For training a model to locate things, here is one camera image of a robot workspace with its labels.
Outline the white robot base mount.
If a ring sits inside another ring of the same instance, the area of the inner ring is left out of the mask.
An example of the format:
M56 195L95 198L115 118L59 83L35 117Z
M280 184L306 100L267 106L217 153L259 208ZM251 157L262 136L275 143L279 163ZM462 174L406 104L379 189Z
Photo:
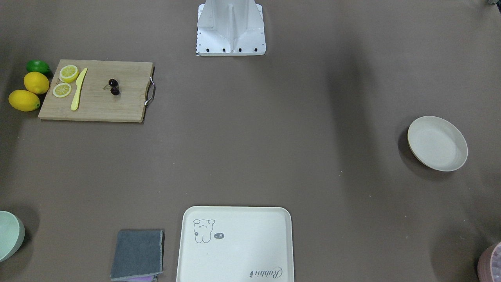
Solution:
M254 0L207 0L198 6L198 56L260 56L267 51L263 7Z

